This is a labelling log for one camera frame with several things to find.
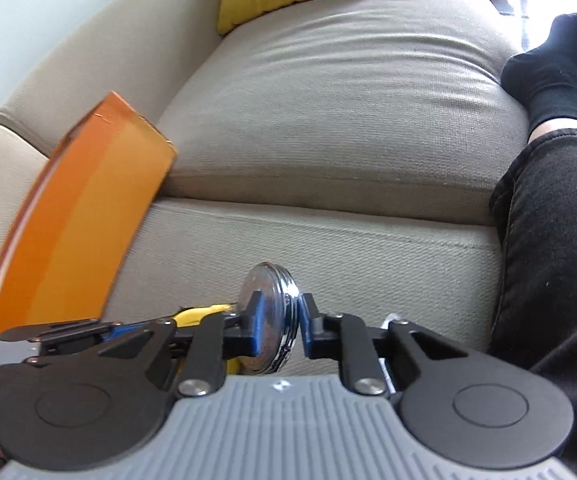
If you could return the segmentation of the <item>person's leg black trousers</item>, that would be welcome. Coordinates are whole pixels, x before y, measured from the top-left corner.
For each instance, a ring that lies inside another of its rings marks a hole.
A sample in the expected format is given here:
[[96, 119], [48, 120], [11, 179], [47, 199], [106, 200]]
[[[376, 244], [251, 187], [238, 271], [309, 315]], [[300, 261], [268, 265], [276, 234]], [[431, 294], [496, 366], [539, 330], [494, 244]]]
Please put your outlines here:
[[575, 422], [561, 459], [577, 474], [577, 129], [530, 142], [490, 210], [502, 278], [489, 352], [567, 394]]

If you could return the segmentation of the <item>beige sofa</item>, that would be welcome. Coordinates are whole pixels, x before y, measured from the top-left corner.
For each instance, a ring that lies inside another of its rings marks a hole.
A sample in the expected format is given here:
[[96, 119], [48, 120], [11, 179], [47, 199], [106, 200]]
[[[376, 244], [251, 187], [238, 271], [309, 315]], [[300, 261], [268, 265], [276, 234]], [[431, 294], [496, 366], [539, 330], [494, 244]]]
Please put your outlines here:
[[322, 311], [489, 342], [489, 198], [525, 142], [489, 0], [313, 0], [216, 33], [219, 0], [114, 0], [0, 106], [0, 247], [48, 155], [108, 92], [177, 148], [105, 310], [232, 301], [270, 261]]

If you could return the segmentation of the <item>orange cardboard box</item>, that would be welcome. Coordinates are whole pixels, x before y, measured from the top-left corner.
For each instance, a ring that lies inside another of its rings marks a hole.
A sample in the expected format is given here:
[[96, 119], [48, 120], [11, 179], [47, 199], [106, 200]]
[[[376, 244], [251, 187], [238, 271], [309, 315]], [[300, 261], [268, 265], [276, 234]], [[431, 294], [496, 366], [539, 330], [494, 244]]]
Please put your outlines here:
[[64, 136], [0, 250], [0, 335], [102, 316], [177, 154], [115, 92]]

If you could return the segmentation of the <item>round silver compact mirror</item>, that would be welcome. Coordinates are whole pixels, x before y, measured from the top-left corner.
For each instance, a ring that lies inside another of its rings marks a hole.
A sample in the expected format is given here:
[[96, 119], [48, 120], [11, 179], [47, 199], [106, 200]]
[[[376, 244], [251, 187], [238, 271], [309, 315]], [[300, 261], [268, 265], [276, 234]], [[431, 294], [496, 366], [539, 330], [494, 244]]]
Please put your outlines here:
[[241, 358], [245, 375], [267, 375], [278, 372], [293, 351], [299, 327], [300, 290], [284, 266], [259, 263], [245, 278], [238, 296], [238, 310], [248, 307], [255, 292], [261, 295], [257, 308], [260, 335], [256, 356]]

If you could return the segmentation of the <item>yellow object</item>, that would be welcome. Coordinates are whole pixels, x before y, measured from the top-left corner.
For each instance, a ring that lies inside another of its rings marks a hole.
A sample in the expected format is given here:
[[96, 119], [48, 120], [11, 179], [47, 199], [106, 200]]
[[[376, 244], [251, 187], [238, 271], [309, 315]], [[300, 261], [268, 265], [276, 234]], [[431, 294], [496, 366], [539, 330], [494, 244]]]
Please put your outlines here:
[[214, 304], [174, 315], [174, 322], [179, 328], [194, 330], [188, 355], [180, 366], [179, 382], [198, 379], [208, 382], [209, 388], [217, 389], [226, 375], [240, 374], [238, 360], [223, 356], [226, 319], [235, 314], [230, 304]]

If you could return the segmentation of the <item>black sock foot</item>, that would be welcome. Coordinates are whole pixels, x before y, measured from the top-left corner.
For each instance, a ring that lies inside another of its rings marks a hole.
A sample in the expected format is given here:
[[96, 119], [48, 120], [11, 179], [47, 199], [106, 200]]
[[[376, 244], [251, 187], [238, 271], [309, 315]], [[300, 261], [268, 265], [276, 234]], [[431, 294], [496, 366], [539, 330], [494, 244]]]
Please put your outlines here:
[[577, 13], [554, 18], [546, 42], [507, 60], [501, 86], [526, 110], [530, 132], [553, 120], [577, 123]]

